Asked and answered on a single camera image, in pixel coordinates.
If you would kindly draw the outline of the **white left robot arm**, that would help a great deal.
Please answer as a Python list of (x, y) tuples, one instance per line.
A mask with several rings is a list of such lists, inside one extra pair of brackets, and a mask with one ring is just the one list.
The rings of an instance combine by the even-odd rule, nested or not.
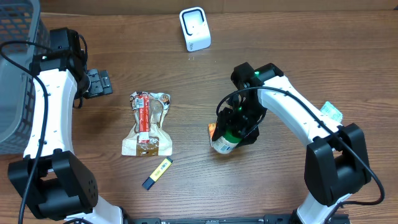
[(27, 69), (35, 88), (32, 129), (23, 158), (9, 164), (8, 177), (22, 198), (21, 210), (38, 219), (127, 223), (125, 211), (100, 196), (93, 173), (73, 151), (75, 100), (113, 91), (107, 71), (88, 69), (87, 60), (87, 44), (77, 31), (50, 31), (50, 45)]

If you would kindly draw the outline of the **teal tissue packet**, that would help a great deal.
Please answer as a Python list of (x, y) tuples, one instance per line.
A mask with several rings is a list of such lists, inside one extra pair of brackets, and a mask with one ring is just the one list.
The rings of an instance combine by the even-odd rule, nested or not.
[(329, 101), (324, 103), (320, 111), (339, 123), (343, 120), (343, 114)]

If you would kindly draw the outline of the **green lid jar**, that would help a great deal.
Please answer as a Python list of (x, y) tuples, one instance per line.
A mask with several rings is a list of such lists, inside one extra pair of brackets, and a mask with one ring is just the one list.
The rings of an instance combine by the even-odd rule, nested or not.
[(220, 154), (229, 154), (241, 141), (241, 138), (235, 136), (232, 131), (227, 130), (223, 136), (212, 141), (211, 146)]

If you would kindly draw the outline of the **brown snack pouch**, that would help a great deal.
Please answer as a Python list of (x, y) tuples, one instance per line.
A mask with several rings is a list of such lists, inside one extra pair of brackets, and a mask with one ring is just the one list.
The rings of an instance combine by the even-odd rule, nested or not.
[(172, 139), (163, 130), (163, 123), (171, 103), (166, 93), (135, 91), (130, 95), (135, 124), (122, 141), (124, 156), (170, 156)]

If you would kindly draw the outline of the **yellow highlighter marker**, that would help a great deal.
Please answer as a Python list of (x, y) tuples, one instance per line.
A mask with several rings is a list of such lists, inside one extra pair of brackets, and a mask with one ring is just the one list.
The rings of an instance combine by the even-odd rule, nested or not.
[(170, 157), (166, 157), (159, 166), (151, 173), (150, 176), (146, 179), (146, 181), (142, 184), (142, 186), (149, 190), (158, 179), (164, 174), (164, 172), (172, 165), (173, 160)]

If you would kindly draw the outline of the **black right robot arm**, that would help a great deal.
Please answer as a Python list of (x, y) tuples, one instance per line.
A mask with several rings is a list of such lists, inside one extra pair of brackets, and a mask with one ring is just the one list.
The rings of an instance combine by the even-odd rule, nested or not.
[(306, 100), (273, 63), (234, 68), (236, 92), (216, 108), (209, 126), (210, 144), (220, 154), (254, 143), (259, 124), (273, 112), (306, 148), (304, 179), (308, 195), (290, 214), (265, 215), (260, 223), (349, 223), (336, 210), (371, 180), (364, 133), (354, 123), (343, 126)]

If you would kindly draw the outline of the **orange juice carton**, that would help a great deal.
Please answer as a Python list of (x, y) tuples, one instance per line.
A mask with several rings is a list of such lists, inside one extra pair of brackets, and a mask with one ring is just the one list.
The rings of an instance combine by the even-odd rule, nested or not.
[(216, 123), (210, 123), (208, 125), (208, 134), (209, 134), (209, 138), (210, 138), (210, 146), (213, 145), (212, 137), (214, 135), (215, 129), (216, 129)]

